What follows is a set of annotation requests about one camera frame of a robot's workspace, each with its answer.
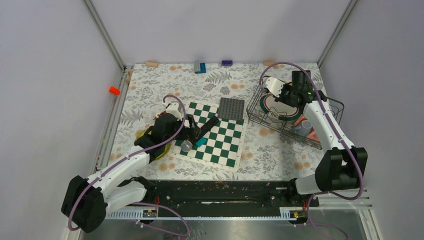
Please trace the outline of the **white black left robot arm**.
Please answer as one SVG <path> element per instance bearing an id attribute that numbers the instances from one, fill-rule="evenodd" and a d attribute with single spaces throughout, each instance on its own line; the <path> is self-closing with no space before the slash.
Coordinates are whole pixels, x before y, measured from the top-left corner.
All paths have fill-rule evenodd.
<path id="1" fill-rule="evenodd" d="M 158 209 L 161 200 L 155 192 L 156 185 L 132 175 L 164 156 L 171 141 L 194 143 L 200 133 L 193 115 L 187 114 L 179 120 L 169 112 L 162 113 L 112 165 L 88 177 L 75 176 L 69 182 L 61 207 L 68 217 L 68 229 L 90 233 L 107 214 L 139 202 Z"/>

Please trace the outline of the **yellow woven plate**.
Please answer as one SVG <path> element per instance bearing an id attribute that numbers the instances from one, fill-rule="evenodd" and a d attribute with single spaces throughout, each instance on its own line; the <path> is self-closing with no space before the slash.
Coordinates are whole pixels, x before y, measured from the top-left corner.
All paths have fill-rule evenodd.
<path id="1" fill-rule="evenodd" d="M 151 144 L 150 143 L 143 143 L 143 141 L 145 140 L 145 137 L 139 138 L 139 135 L 135 138 L 135 141 L 134 141 L 134 145 L 135 146 L 140 146 L 142 148 L 148 148 L 150 146 L 155 145 L 155 143 L 153 143 L 153 142 Z M 171 146 L 172 146 L 172 143 L 169 142 L 169 143 L 164 144 L 164 145 L 162 145 L 160 147 L 157 147 L 157 148 L 155 148 L 153 150 L 146 151 L 149 154 L 149 156 L 150 156 L 150 160 L 149 160 L 150 163 L 153 162 L 153 161 L 156 161 L 156 160 L 159 160 L 159 159 L 165 157 L 168 154 L 168 152 L 170 151 Z"/>

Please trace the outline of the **white plate green rim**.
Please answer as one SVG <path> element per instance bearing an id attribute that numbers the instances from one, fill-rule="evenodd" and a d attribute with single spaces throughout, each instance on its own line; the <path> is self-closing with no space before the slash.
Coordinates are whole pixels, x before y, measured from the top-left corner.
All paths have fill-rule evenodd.
<path id="1" fill-rule="evenodd" d="M 285 103 L 275 101 L 271 93 L 264 94 L 260 97 L 259 106 L 269 117 L 281 121 L 295 121 L 302 115 L 298 107 L 292 107 Z"/>

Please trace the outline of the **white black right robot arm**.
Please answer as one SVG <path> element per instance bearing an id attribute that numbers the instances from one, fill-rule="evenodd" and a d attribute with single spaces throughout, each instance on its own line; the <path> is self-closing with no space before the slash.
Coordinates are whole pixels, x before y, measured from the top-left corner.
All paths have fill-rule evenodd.
<path id="1" fill-rule="evenodd" d="M 275 101 L 298 108 L 311 123 L 324 156 L 314 174 L 295 179 L 295 187 L 287 191 L 287 201 L 301 205 L 309 194 L 335 193 L 339 190 L 364 190 L 363 174 L 368 153 L 341 130 L 330 112 L 328 99 L 318 90 L 307 71 L 293 71 L 290 83 L 269 77 L 265 84 Z"/>

